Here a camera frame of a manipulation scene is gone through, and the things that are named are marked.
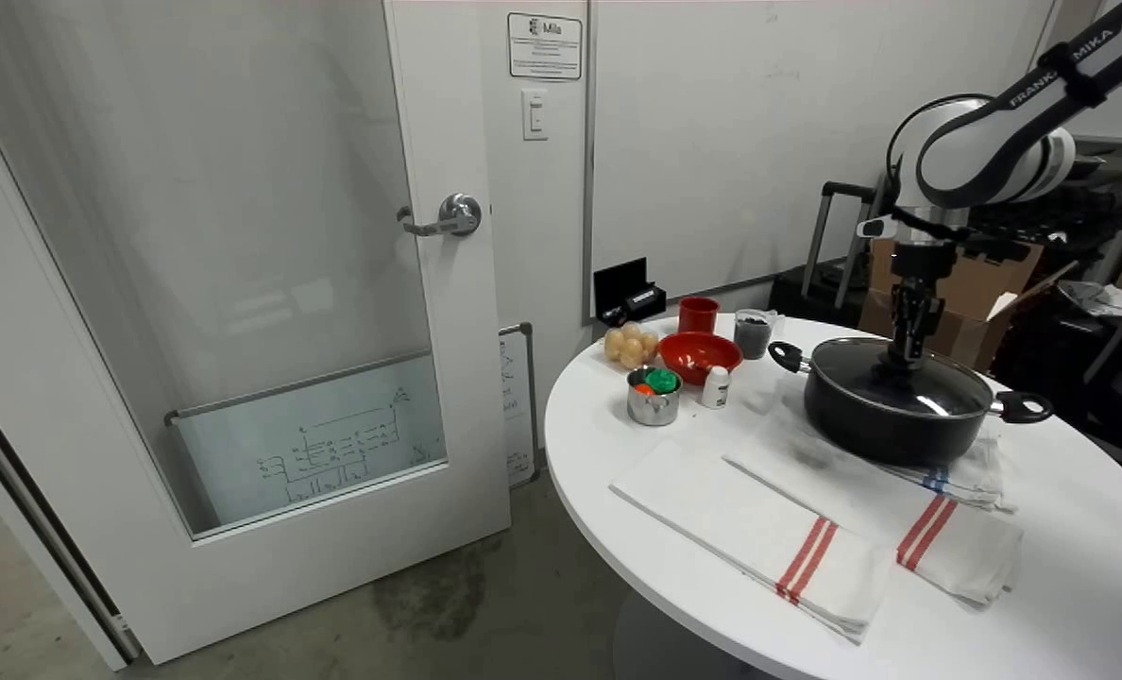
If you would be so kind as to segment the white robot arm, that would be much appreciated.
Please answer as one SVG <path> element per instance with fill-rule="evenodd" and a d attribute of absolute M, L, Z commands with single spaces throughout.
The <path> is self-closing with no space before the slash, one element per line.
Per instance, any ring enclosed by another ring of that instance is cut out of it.
<path fill-rule="evenodd" d="M 1122 0 L 1054 41 L 1001 94 L 939 94 L 910 108 L 885 150 L 880 221 L 896 239 L 886 361 L 910 371 L 938 332 L 938 284 L 976 243 L 971 208 L 1034 200 L 1066 182 L 1066 123 L 1122 88 Z"/>

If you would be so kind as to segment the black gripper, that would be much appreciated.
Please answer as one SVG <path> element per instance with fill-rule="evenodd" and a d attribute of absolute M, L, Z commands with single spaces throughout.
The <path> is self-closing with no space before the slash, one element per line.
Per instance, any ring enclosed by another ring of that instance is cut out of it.
<path fill-rule="evenodd" d="M 910 360 L 924 354 L 924 345 L 933 338 L 939 325 L 944 297 L 938 297 L 938 284 L 953 272 L 954 264 L 954 247 L 959 239 L 948 225 L 920 229 L 910 221 L 899 221 L 893 229 L 893 345 L 886 345 L 886 361 L 893 371 L 910 371 Z M 910 297 L 905 291 L 933 293 L 918 308 L 913 325 L 913 345 L 910 345 Z"/>

